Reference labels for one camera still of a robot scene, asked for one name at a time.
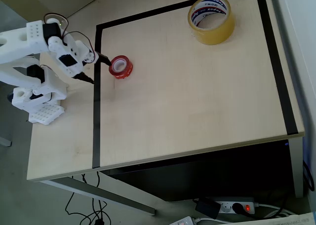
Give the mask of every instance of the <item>robotic arm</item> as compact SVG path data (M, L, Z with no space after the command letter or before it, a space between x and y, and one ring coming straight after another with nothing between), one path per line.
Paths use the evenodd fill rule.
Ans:
M60 100L67 97L66 83L45 65L28 56L48 52L59 68L69 77L94 83L83 73L87 63L97 61L111 65L104 55L74 40L61 29L60 22L50 18L27 23L26 28L0 33L0 81L18 86L8 99L19 109L29 113L29 121L49 124L64 108ZM27 69L24 75L15 67Z

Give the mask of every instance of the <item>red tape roll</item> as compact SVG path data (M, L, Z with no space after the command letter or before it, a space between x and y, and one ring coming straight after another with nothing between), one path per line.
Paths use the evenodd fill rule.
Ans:
M133 70L133 64L126 56L117 56L111 63L109 72L117 79L128 77Z

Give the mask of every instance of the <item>black border line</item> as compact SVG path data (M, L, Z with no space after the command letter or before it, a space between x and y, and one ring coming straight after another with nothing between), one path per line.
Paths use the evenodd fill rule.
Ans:
M291 105L290 96L288 94L286 81L282 69L280 56L277 51L276 38L273 32L272 23L269 15L269 10L266 0L257 0L263 25L263 30L266 36L266 42L270 55L273 74L276 80L276 88L280 99L284 123L287 135L298 134L295 117Z
M101 53L102 30L96 27L94 50ZM94 64L92 168L100 167L101 62Z
M101 52L102 31L106 28L129 23L139 19L148 18L154 15L170 12L193 5L197 0L187 0L184 2L168 5L165 7L149 10L143 13L113 20L107 23L98 24L95 34L95 51ZM277 43L272 29L270 15L266 0L257 0L260 10L261 20L265 32L267 46L269 50L271 65L273 68L276 87L281 103L284 123L288 135L298 134L294 113L288 94L285 77L282 70L281 61L277 51ZM101 94L101 64L94 65L94 102L93 102L93 154L92 168L100 167L100 94Z

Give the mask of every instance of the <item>packing tape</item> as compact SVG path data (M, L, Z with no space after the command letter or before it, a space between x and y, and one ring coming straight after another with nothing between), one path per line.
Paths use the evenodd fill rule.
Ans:
M221 13L225 19L217 27L202 29L200 21L207 15ZM234 31L235 19L231 5L227 0L198 0L189 10L188 22L195 38L206 45L215 45L225 41Z
M126 56L117 56L111 63L109 72L117 79L128 77L133 70L133 64Z

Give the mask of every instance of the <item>table leg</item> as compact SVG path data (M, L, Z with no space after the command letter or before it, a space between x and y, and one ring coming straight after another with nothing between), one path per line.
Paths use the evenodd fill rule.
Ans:
M42 183L58 187L61 189L69 190L71 192L82 194L105 202L118 203L149 215L155 215L155 209L152 207L138 203L131 199L127 199L120 195L113 194L111 192L94 187L92 185L77 181L69 177L54 179L50 181L42 181Z
M9 147L9 146L11 146L11 141L0 137L0 145L5 146L5 147Z
M293 182L296 198L303 197L303 138L289 139Z

